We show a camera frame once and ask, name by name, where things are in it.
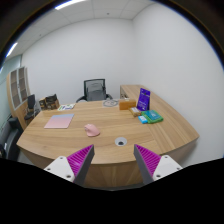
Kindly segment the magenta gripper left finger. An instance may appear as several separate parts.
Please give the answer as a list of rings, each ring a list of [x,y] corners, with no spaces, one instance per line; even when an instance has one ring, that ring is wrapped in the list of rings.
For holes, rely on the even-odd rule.
[[[45,171],[82,186],[94,154],[94,145],[89,145],[68,157],[59,156],[45,168]]]

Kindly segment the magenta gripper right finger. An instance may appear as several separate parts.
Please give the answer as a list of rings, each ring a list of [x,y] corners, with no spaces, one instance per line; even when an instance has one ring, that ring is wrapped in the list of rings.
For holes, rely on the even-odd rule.
[[[145,185],[182,169],[169,155],[160,156],[137,144],[134,145],[134,156]]]

